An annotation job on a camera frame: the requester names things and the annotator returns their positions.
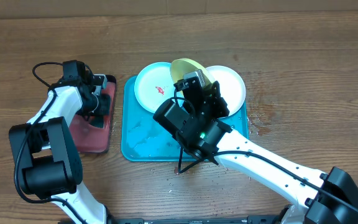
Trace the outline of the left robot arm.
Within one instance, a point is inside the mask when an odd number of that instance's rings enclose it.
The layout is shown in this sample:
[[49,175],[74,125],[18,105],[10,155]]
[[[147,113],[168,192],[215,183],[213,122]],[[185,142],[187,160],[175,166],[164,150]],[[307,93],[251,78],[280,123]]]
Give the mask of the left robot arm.
[[17,194],[28,203],[57,205],[72,223],[115,223],[83,182],[79,152],[108,150],[116,78],[78,60],[59,65],[63,75],[47,85],[41,109],[9,130]]

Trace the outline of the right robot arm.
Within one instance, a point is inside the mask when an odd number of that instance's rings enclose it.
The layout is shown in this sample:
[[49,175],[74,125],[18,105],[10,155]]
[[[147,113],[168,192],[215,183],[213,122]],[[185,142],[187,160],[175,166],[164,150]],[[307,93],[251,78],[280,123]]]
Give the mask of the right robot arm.
[[288,200],[277,223],[358,223],[358,187],[347,172],[333,167],[325,173],[296,164],[220,121],[229,110],[218,82],[202,85],[197,77],[184,78],[174,88],[183,97],[164,101],[153,119],[197,163],[208,160],[243,172]]

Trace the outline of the light blue plate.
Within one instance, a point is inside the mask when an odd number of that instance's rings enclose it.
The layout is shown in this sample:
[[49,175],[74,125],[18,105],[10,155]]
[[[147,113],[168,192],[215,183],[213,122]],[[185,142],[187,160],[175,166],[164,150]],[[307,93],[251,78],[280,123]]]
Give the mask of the light blue plate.
[[158,107],[174,96],[171,63],[155,62],[143,68],[135,80],[135,97],[147,111],[155,113]]

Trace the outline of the orange green scrub sponge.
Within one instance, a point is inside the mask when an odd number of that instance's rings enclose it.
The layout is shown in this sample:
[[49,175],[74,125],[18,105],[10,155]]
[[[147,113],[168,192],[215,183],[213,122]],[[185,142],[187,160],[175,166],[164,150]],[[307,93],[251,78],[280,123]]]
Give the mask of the orange green scrub sponge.
[[107,126],[108,119],[105,116],[91,116],[89,124],[95,128],[104,129]]

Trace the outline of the yellow-green plate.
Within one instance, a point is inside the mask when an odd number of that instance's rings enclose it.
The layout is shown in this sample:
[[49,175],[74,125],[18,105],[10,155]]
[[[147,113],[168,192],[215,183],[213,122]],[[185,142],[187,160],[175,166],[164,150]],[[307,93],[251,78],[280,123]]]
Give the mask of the yellow-green plate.
[[215,82],[213,76],[200,63],[189,58],[180,58],[174,60],[170,66],[170,73],[171,73],[171,78],[173,80],[173,84],[179,81],[179,79],[182,79],[184,74],[193,72],[198,69],[200,69],[204,74],[205,86]]

